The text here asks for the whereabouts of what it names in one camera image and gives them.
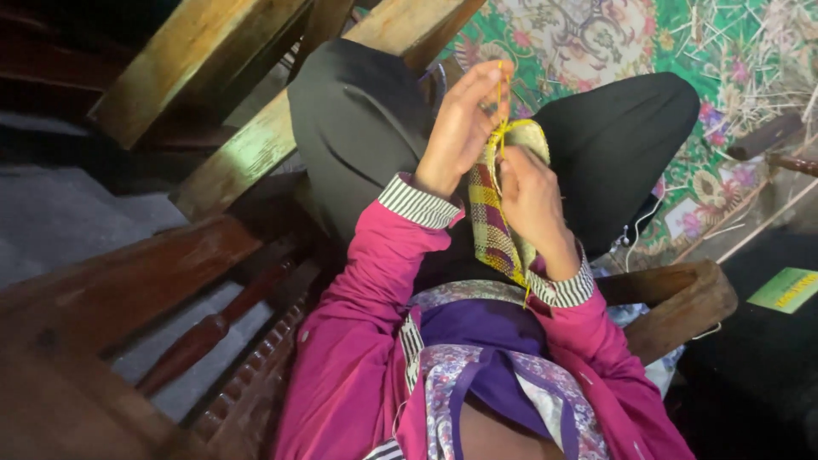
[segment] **turned wooden spindle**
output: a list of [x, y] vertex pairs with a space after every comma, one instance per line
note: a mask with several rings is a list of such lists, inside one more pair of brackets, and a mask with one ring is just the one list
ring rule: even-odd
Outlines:
[[795, 158], [794, 156], [770, 155], [770, 157], [767, 158], [767, 163], [769, 163], [770, 166], [778, 166], [818, 178], [818, 161], [816, 160], [805, 160], [803, 158]]
[[297, 254], [290, 255], [281, 264], [264, 270], [221, 312], [209, 314], [191, 327], [162, 354], [137, 383], [137, 390], [144, 395], [152, 396], [199, 362], [227, 336], [230, 325], [264, 300], [279, 281], [298, 267], [305, 259], [305, 255], [305, 251], [297, 251]]

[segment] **wooden chair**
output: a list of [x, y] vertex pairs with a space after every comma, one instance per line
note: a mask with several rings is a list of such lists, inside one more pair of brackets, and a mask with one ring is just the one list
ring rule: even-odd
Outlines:
[[[180, 338], [137, 385], [103, 359], [161, 324], [186, 298], [287, 241], [219, 315]], [[299, 323], [339, 270], [336, 254], [287, 196], [242, 199], [230, 214], [58, 269], [0, 291], [0, 457], [265, 458], [281, 411]], [[297, 267], [312, 265], [309, 277]], [[295, 300], [271, 299], [294, 282]], [[646, 302], [625, 332], [653, 362], [730, 315], [735, 293], [712, 261], [597, 280], [609, 304]], [[181, 375], [261, 299], [274, 319], [177, 426], [146, 394]]]

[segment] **woman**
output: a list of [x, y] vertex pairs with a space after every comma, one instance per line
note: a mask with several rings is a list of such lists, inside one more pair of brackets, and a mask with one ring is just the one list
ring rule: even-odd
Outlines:
[[551, 169], [506, 148], [501, 206], [539, 254], [524, 299], [474, 258], [456, 193], [508, 113], [484, 107], [512, 72], [476, 65], [436, 120], [401, 59], [345, 40], [290, 85], [299, 152], [348, 263], [296, 336], [275, 459], [693, 457], [586, 254], [649, 197], [693, 128], [695, 91], [653, 74], [547, 104], [533, 119]]

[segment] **black pants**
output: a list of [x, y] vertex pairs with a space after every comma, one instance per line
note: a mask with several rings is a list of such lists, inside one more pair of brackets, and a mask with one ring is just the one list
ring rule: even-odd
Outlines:
[[[325, 224], [352, 240], [358, 216], [398, 171], [423, 156], [434, 118], [399, 57], [347, 40], [321, 45], [289, 88], [293, 133]], [[699, 113], [671, 73], [650, 74], [552, 101], [543, 128], [571, 231], [590, 259], [604, 254], [645, 203]], [[416, 291], [461, 279], [506, 279], [474, 258], [468, 221], [429, 253]]]

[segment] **striped cuff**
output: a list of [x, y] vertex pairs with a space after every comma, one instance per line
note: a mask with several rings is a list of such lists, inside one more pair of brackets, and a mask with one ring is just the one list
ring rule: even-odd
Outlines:
[[409, 185], [409, 173], [397, 173], [378, 201], [386, 209], [427, 228], [446, 228], [461, 212], [452, 203]]
[[582, 263], [579, 273], [565, 281], [553, 282], [539, 277], [532, 270], [526, 270], [525, 281], [531, 291], [545, 304], [560, 309], [567, 309], [582, 305], [594, 294], [594, 275], [582, 244], [577, 242], [578, 250], [582, 254]]

